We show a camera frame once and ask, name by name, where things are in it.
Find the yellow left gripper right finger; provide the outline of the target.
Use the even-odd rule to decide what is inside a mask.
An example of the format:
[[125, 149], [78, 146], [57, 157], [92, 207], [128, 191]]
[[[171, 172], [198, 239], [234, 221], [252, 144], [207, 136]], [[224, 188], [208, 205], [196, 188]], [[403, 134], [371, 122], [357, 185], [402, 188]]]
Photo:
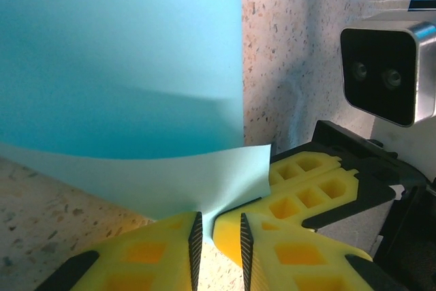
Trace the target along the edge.
[[265, 215], [242, 213], [245, 291], [409, 291], [364, 251]]

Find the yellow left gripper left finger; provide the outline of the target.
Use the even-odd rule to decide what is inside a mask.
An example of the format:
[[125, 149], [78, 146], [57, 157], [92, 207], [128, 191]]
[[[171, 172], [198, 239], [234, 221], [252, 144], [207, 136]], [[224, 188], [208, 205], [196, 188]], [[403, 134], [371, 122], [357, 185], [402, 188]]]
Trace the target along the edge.
[[35, 291], [198, 291], [202, 214], [106, 239], [66, 260]]

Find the light blue paper sheet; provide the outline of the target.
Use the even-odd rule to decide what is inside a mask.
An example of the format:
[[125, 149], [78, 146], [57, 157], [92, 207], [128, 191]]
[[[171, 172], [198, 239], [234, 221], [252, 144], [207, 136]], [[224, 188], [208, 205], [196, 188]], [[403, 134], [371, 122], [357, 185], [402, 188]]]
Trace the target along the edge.
[[0, 0], [0, 155], [153, 219], [266, 196], [242, 0]]

